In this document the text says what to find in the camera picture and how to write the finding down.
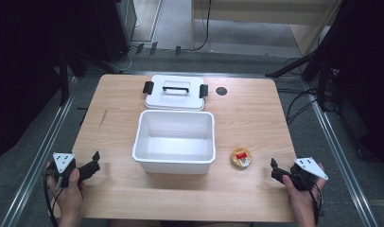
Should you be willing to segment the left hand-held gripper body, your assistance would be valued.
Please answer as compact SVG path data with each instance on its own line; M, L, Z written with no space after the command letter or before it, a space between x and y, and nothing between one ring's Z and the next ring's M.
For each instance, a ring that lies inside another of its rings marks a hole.
M74 169L79 171L78 186L84 187L83 168L77 167L75 155L72 153L54 152L53 160L47 168L47 176L55 182L55 188L67 188L69 178Z

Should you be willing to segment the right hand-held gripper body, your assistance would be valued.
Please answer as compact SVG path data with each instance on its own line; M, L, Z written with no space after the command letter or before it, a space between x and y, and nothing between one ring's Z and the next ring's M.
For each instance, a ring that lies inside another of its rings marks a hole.
M312 157L295 159L290 174L299 191L310 190L319 179L328 180L328 176Z

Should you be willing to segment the round yellow tin red label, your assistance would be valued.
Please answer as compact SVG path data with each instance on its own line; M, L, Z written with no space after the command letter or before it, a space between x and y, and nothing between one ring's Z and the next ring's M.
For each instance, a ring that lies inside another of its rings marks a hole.
M247 168L252 161L252 154L246 148L236 148L230 156L233 166L239 169Z

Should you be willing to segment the white plastic storage box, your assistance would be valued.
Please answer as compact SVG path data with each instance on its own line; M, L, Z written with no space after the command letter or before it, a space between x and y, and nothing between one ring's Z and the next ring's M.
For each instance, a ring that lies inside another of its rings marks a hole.
M211 113L145 110L140 114L132 158L146 172L206 174L216 156Z

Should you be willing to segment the person's right hand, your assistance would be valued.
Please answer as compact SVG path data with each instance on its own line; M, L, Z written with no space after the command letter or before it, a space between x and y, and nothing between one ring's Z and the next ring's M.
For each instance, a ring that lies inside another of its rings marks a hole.
M313 218L313 200L307 191L298 191L289 176L284 176L284 185L288 190L292 214L295 218Z

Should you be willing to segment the person's left hand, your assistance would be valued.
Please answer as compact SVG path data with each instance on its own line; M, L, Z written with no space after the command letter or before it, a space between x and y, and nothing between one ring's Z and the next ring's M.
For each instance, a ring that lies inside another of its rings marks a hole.
M80 183L79 177L79 170L74 168L69 176L68 186L62 190L60 195L56 190L56 180L54 178L47 180L47 186L61 209L61 221L71 221L73 225L78 225L83 212L82 191L85 189L85 183Z

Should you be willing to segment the black metal stand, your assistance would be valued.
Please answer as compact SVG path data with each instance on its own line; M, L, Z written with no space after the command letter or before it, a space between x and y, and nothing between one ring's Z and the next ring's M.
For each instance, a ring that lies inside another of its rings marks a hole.
M86 73L86 69L82 63L82 59L85 59L92 64L98 66L103 71L109 74L119 74L120 70L114 69L107 63L93 57L85 51L73 47L63 47L59 54L59 72L60 72L60 83L61 83L61 102L63 106L69 99L69 82L68 82L68 69L71 69L76 77L83 77Z

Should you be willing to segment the black curtain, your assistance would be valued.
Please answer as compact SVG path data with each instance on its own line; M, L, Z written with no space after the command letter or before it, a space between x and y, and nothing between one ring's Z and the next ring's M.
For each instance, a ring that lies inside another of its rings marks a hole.
M384 163L384 0L342 0L325 46L361 156Z
M59 54L73 46L79 0L0 0L0 156L61 90Z

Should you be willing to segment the black tripod stand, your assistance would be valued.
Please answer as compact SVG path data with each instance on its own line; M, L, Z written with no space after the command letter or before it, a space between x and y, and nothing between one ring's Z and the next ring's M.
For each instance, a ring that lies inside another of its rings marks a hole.
M321 110L325 111L324 103L326 78L331 72L330 60L332 47L337 42L337 36L340 34L343 26L349 19L356 2L357 0L342 0L334 23L331 25L329 31L315 50L290 65L287 65L273 73L266 74L265 77L279 78L285 73L290 72L292 69L298 68L306 63L306 68L302 74L302 80L304 82L310 82L316 76L319 77L317 103Z

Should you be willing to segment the dark cabinet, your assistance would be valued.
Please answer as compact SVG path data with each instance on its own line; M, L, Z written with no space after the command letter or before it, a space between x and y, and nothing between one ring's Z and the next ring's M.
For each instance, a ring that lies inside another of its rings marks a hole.
M117 61L130 51L136 24L133 0L94 0L102 58Z

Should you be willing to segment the light wooden furniture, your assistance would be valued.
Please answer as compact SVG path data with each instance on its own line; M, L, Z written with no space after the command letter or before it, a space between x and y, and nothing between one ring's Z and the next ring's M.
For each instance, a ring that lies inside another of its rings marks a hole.
M195 48L195 21L257 22L290 25L303 55L330 26L342 0L191 0L190 48Z

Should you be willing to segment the metal floor rail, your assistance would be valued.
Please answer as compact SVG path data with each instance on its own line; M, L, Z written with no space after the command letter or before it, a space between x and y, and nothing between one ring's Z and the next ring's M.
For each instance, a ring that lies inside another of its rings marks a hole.
M60 132L61 126L67 116L73 103L75 93L78 89L79 80L73 77L69 85L69 97L57 110L57 113L37 151L31 165L14 194L10 207L0 225L0 227L14 227L22 215L31 192L45 168L45 162L49 156L50 150Z
M347 187L351 200L355 205L359 218L362 222L363 227L379 227L378 221L376 220L375 214L372 207L365 196L365 193L361 187L361 184L353 171L350 163L348 162L344 149L340 144L337 135L331 125L331 122L317 101L319 100L316 95L308 96L310 101L314 101L313 110L317 119L323 129L323 134L331 148L334 159L339 168L340 174Z

